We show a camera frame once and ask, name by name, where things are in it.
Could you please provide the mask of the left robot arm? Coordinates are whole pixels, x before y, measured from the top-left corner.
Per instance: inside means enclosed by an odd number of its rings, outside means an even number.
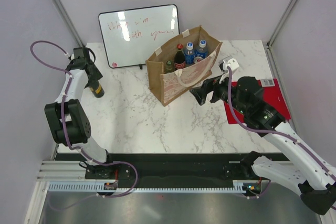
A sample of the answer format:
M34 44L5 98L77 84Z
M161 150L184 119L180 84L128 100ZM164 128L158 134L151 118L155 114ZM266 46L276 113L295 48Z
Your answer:
M95 65L92 49L74 49L74 58L65 69L65 83L57 99L45 105L45 116L56 144L78 151L85 159L97 166L97 173L111 178L115 165L108 160L108 153L92 137L90 121L80 103L84 89L101 98L104 89L100 84L102 73Z

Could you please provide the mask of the blue-label water bottle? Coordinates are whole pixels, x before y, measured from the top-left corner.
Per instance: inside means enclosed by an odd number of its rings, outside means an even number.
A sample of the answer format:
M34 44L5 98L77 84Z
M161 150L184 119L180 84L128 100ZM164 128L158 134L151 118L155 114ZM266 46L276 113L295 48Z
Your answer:
M195 48L195 54L197 57L205 59L208 55L207 42L205 40L200 40L199 44Z
M188 42L184 49L185 63L186 65L192 65L194 63L195 51L192 42Z

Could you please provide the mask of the silver beverage can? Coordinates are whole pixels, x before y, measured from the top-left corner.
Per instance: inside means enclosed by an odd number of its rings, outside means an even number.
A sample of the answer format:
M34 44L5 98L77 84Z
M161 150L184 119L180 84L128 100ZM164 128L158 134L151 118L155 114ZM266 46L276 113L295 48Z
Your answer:
M202 60L203 60L202 57L200 57L200 56L196 56L196 57L194 58L194 64L197 64L198 62L200 62L200 61L202 61Z

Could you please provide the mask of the brown canvas tote bag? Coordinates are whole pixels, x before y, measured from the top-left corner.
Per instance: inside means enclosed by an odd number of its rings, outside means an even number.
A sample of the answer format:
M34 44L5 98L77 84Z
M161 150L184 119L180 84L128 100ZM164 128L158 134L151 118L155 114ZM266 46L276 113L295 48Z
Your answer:
M196 44L201 40L205 40L208 47L208 56L205 59L182 70L165 73L166 62L174 59L178 44L185 47L188 42ZM145 62L149 89L163 106L167 106L212 74L211 69L217 61L221 46L222 42L209 35L201 26L187 29L171 38L156 48Z

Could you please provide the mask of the black and yellow can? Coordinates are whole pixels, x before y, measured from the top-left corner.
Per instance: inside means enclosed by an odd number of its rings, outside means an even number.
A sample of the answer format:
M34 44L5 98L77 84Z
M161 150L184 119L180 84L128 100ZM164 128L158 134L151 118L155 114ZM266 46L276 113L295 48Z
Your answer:
M101 86L100 82L94 82L89 86L92 94L96 97L96 98L101 98L104 96L104 89Z

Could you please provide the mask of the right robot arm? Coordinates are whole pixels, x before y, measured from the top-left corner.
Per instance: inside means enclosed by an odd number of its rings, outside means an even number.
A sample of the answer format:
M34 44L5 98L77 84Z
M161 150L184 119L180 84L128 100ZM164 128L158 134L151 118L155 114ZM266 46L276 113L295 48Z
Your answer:
M335 209L335 167L316 154L292 129L276 108L264 101L264 87L254 77L242 77L235 85L229 78L207 79L191 94L203 105L209 93L211 102L222 100L235 123L257 133L279 149L295 170L283 168L262 154L251 152L240 166L248 179L268 178L296 193L313 212L325 215Z

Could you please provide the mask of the Coca-Cola glass bottle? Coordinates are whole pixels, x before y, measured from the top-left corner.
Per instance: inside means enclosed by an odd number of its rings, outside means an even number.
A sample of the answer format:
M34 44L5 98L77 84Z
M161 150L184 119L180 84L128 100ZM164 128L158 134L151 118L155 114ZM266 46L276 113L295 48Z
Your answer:
M183 45L177 44L177 52L174 57L174 69L179 70L185 68L185 56L183 53Z

